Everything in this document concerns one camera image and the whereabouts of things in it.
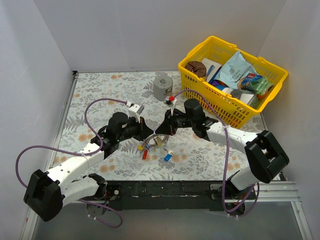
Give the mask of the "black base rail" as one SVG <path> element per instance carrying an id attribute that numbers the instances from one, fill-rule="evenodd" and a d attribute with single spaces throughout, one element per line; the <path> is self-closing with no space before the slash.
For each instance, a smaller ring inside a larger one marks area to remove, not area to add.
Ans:
<path id="1" fill-rule="evenodd" d="M 252 202 L 257 196 L 250 187 L 242 191 L 226 189 L 222 197 L 222 182 L 213 180 L 112 180 L 107 183 L 101 199 L 84 197 L 85 201 L 106 203 L 122 210 L 210 210 L 232 209 L 242 200 Z"/>

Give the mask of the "yellow plastic basket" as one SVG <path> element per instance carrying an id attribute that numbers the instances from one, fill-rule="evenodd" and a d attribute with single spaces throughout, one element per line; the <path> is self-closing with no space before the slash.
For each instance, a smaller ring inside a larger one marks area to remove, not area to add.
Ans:
<path id="1" fill-rule="evenodd" d="M 205 110 L 212 112 L 213 108 L 228 125 L 240 129 L 252 117 L 260 114 L 267 104 L 272 101 L 283 86 L 289 73 L 284 68 L 277 66 L 263 57 L 256 57 L 240 50 L 244 59 L 251 64 L 259 75 L 267 77 L 272 83 L 268 95 L 259 101 L 257 108 L 252 108 L 231 95 L 222 92 L 202 77 L 187 70 L 185 65 L 190 61 L 202 61 L 204 58 L 225 64 L 239 48 L 236 44 L 229 43 L 219 37 L 209 36 L 206 40 L 196 45 L 178 64 L 181 76 L 181 89 L 187 91 L 183 95 L 188 99 L 197 99 Z"/>

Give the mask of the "grey lid can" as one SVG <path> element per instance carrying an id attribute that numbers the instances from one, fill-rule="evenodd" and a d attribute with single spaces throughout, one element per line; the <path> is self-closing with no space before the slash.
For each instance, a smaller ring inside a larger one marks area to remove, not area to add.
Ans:
<path id="1" fill-rule="evenodd" d="M 241 99 L 241 96 L 242 96 L 242 91 L 240 89 L 233 89 L 231 92 L 230 92 L 230 95 L 237 99 L 237 100 L 240 100 Z"/>

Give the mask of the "brown round item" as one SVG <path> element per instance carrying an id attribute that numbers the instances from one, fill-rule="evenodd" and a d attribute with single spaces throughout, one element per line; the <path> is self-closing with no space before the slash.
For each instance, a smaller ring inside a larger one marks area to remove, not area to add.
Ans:
<path id="1" fill-rule="evenodd" d="M 184 68 L 194 73 L 199 78 L 203 78 L 207 75 L 207 68 L 200 61 L 189 61 Z"/>

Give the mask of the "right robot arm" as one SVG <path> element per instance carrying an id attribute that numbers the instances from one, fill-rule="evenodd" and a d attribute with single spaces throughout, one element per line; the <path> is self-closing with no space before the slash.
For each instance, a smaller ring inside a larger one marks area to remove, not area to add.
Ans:
<path id="1" fill-rule="evenodd" d="M 206 116 L 196 99 L 184 102 L 184 112 L 174 108 L 174 101 L 173 96 L 164 100 L 170 109 L 165 112 L 163 122 L 155 130 L 156 134 L 173 136 L 180 128 L 191 128 L 200 139 L 225 143 L 246 155 L 248 167 L 234 173 L 220 188 L 220 192 L 227 197 L 237 199 L 252 185 L 270 183 L 289 164 L 289 157 L 270 131 L 246 132 L 225 126 Z"/>

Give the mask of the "orange fruit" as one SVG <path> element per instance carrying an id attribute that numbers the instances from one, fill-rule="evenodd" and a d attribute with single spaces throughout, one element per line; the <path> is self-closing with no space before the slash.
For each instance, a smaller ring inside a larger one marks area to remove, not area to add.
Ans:
<path id="1" fill-rule="evenodd" d="M 258 98 L 259 100 L 263 100 L 265 97 L 268 96 L 268 94 L 269 94 L 269 92 L 266 91 L 264 94 L 257 94 L 256 96 L 257 96 L 257 98 Z"/>

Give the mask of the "light blue chips bag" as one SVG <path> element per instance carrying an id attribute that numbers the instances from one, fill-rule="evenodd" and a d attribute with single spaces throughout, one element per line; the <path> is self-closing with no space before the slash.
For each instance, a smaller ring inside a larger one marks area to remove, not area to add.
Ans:
<path id="1" fill-rule="evenodd" d="M 231 89 L 237 89 L 238 83 L 248 74 L 257 74 L 255 68 L 248 63 L 238 50 L 220 69 L 215 80 Z"/>

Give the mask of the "silver keyring with keys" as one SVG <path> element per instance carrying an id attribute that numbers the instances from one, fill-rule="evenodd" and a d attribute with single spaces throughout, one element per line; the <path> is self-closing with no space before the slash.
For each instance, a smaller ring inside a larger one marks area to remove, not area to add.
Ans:
<path id="1" fill-rule="evenodd" d="M 151 149 L 164 146 L 168 140 L 169 135 L 165 134 L 152 134 L 146 138 L 138 147 L 137 150 L 140 152 L 140 157 L 145 160 Z"/>

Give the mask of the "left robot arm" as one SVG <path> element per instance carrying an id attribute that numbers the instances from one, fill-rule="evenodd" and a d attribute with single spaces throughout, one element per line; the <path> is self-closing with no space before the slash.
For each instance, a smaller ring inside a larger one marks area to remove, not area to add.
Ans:
<path id="1" fill-rule="evenodd" d="M 77 178 L 92 166 L 114 153 L 122 141 L 134 138 L 143 141 L 153 134 L 143 117 L 136 120 L 123 112 L 116 112 L 98 135 L 73 156 L 46 172 L 38 169 L 30 177 L 24 202 L 45 222 L 52 220 L 61 209 L 86 197 L 101 200 L 107 193 L 106 180 L 92 173 Z"/>

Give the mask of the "green sponge pack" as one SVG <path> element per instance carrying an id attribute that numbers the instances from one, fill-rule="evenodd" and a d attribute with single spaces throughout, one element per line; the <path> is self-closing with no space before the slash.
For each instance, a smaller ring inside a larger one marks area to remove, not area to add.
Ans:
<path id="1" fill-rule="evenodd" d="M 239 89 L 251 91 L 256 95 L 264 95 L 273 86 L 273 83 L 265 76 L 248 73 L 237 84 Z"/>

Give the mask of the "white box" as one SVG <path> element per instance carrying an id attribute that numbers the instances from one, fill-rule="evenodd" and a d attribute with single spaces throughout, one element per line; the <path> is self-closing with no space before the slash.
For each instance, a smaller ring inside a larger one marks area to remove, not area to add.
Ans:
<path id="1" fill-rule="evenodd" d="M 222 68 L 222 65 L 220 63 L 217 63 L 215 61 L 212 61 L 208 58 L 204 58 L 202 61 L 203 65 L 206 68 L 206 82 L 210 83 L 212 82 L 217 74 L 219 73 L 220 69 Z"/>

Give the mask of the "blue key tag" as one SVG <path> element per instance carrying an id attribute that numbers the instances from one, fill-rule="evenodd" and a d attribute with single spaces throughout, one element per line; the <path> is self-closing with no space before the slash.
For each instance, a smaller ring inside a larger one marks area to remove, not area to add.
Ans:
<path id="1" fill-rule="evenodd" d="M 173 156 L 173 151 L 172 150 L 167 150 L 167 149 L 165 149 L 165 151 L 167 152 L 167 154 L 164 157 L 164 161 L 168 162 Z"/>

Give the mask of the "floral table mat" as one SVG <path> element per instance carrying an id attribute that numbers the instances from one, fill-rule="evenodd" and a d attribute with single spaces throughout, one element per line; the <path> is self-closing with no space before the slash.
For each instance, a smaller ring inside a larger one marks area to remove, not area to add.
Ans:
<path id="1" fill-rule="evenodd" d="M 154 79 L 160 75 L 159 71 L 79 74 L 59 141 L 60 152 L 52 165 L 62 164 L 70 152 L 85 147 L 93 131 L 105 126 L 113 113 L 127 112 L 122 101 L 143 105 L 146 124 L 156 129 L 167 109 L 153 94 Z M 115 153 L 86 173 L 97 173 L 106 180 L 204 181 L 221 180 L 248 166 L 242 152 L 201 139 L 190 128 L 178 129 L 167 144 L 152 148 L 145 160 L 140 157 L 139 144 L 135 139 L 121 142 Z M 165 149 L 173 151 L 168 162 L 164 161 Z"/>

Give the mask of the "grey toilet paper roll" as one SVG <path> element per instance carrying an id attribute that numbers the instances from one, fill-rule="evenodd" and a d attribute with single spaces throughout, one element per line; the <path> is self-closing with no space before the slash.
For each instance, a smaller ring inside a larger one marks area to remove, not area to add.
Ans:
<path id="1" fill-rule="evenodd" d="M 159 101 L 164 101 L 172 95 L 173 79 L 168 75 L 159 75 L 153 81 L 153 95 Z"/>

